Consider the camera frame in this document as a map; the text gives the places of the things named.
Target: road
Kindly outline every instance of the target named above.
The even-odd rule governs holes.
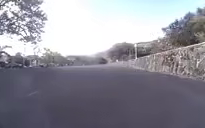
[[[205,128],[205,82],[110,66],[0,70],[2,128]]]

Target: hazy sky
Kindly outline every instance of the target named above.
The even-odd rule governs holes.
[[[162,36],[162,27],[204,5],[205,0],[45,0],[49,20],[40,46],[90,55],[119,42],[150,41]],[[12,54],[24,51],[22,42],[1,42],[13,45]]]

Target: road marking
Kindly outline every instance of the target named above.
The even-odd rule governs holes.
[[[37,93],[38,93],[38,91],[35,91],[35,92],[30,93],[30,94],[27,95],[27,96],[32,96],[32,95],[35,95],[35,94],[37,94]]]

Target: lamp post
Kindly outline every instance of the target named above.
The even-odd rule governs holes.
[[[134,44],[134,47],[135,47],[135,59],[138,58],[138,56],[137,56],[137,52],[138,52],[137,45],[138,45],[137,43]]]
[[[25,53],[26,53],[26,43],[23,44],[24,48],[23,48],[23,67],[25,65]]]

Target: stone wall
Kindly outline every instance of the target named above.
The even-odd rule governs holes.
[[[150,72],[205,79],[205,42],[117,64]]]

